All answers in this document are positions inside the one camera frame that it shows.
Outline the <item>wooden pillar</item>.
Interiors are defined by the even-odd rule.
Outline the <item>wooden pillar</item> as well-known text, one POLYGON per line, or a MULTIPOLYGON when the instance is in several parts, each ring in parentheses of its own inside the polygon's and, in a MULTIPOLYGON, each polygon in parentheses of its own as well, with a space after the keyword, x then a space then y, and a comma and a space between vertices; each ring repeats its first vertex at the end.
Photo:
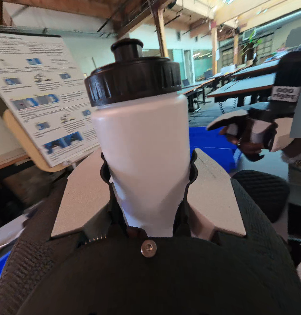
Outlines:
POLYGON ((214 25, 213 28, 211 28, 211 42, 212 42, 212 72, 213 75, 217 74, 217 50, 218 50, 218 28, 216 25, 214 25))
POLYGON ((154 17, 154 22, 156 26, 156 33, 158 37, 160 55, 162 57, 168 58, 169 54, 168 54, 168 49, 166 45, 164 17, 163 17, 164 9, 160 8, 157 5, 153 5, 152 11, 153 11, 153 17, 154 17))

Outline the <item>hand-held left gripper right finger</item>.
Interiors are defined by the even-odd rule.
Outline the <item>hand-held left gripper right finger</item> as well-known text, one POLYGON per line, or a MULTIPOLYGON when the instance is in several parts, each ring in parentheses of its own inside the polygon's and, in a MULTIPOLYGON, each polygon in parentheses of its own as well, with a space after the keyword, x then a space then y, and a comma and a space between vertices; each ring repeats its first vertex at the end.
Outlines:
POLYGON ((192 152, 189 183, 174 219, 174 237, 211 241, 217 232, 245 237, 231 177, 199 148, 192 152))

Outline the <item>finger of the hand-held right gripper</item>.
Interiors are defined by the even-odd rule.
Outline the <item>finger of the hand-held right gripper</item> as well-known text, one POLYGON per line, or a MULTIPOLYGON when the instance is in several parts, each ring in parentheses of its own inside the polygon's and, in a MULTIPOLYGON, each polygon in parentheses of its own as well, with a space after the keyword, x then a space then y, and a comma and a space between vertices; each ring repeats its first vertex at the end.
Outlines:
POLYGON ((211 131, 231 124, 239 124, 248 118, 248 111, 241 109, 233 112, 224 113, 210 122, 206 130, 211 131))

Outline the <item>green plant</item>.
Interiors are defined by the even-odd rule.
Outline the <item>green plant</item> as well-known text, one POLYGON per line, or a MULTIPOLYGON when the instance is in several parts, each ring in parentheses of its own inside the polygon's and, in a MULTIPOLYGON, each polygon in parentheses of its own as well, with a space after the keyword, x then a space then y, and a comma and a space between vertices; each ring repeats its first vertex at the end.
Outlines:
POLYGON ((250 33, 249 37, 247 38, 247 42, 245 42, 242 46, 242 49, 240 51, 240 55, 242 57, 245 57, 246 60, 251 60, 254 57, 254 49, 262 43, 262 39, 256 37, 257 29, 252 29, 252 32, 250 33))

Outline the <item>white plastic bottle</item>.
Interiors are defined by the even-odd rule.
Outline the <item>white plastic bottle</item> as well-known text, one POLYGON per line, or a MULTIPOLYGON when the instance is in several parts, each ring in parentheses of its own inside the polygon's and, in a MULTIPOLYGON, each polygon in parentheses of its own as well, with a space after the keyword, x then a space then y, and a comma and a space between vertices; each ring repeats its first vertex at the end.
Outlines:
POLYGON ((91 119, 128 225, 171 237, 189 182, 187 98, 173 92, 104 105, 91 119))

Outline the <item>black bottle lid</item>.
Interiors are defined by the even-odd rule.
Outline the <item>black bottle lid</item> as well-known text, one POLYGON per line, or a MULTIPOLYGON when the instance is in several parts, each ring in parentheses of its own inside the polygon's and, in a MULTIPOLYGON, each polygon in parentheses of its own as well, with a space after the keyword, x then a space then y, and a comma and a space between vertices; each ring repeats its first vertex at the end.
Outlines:
POLYGON ((115 62, 97 68, 84 80, 92 107, 178 92, 180 66, 169 58, 143 56, 143 43, 125 38, 110 47, 115 62))

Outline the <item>black quilted pad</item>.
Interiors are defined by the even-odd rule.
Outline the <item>black quilted pad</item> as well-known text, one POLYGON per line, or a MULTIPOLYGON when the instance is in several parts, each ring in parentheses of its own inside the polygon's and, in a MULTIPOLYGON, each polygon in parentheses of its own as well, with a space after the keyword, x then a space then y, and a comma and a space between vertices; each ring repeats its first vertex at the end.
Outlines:
POLYGON ((232 178, 239 182, 271 223, 280 219, 290 194, 289 184, 284 179, 254 170, 239 171, 232 178))

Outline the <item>person's right hand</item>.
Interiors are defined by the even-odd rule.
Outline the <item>person's right hand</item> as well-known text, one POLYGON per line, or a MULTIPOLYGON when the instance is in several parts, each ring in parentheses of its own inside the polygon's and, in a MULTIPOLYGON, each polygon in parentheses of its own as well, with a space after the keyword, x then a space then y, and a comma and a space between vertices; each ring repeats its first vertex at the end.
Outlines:
POLYGON ((234 144, 249 159, 257 161, 263 149, 269 150, 275 135, 275 123, 243 119, 237 124, 224 126, 219 134, 234 144))

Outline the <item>printed instruction board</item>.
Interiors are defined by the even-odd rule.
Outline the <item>printed instruction board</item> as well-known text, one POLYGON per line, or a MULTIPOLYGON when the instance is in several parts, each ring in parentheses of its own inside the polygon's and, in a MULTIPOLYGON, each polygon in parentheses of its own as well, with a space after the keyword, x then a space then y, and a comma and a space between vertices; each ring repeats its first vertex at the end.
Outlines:
POLYGON ((0 97, 46 166, 97 150, 84 76, 61 36, 0 32, 0 97))

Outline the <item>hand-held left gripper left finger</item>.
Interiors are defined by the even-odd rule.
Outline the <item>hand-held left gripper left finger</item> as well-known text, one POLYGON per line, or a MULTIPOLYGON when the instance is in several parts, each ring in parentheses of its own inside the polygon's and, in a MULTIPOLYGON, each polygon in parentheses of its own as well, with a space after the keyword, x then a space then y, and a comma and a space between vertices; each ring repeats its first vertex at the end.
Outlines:
POLYGON ((80 233, 82 242, 128 237, 127 224, 101 148, 85 158, 69 175, 52 239, 80 233))

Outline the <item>person's left hand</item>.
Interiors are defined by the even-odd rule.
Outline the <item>person's left hand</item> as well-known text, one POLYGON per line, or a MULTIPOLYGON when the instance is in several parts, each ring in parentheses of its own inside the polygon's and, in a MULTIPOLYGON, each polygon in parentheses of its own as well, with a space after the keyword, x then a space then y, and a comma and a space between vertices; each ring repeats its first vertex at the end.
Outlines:
POLYGON ((130 239, 148 239, 148 235, 145 230, 139 227, 127 226, 126 228, 127 235, 130 239))

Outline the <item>wooden top desk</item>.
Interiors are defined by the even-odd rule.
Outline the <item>wooden top desk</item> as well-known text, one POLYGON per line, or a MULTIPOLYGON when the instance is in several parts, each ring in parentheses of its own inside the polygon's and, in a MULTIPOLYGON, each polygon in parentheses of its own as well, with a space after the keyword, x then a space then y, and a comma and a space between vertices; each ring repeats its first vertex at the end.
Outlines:
POLYGON ((232 75, 235 80, 242 80, 246 78, 263 76, 271 73, 275 73, 278 67, 280 59, 264 62, 261 65, 252 66, 241 71, 238 71, 232 75))
POLYGON ((0 169, 6 168, 10 165, 27 159, 30 159, 30 157, 26 154, 19 154, 15 156, 2 155, 0 156, 0 169))
POLYGON ((271 96, 272 87, 276 73, 265 74, 256 77, 249 77, 238 81, 232 81, 207 95, 218 103, 221 113, 229 112, 224 103, 232 101, 231 110, 242 109, 245 105, 245 98, 250 97, 249 105, 257 102, 266 102, 271 96))

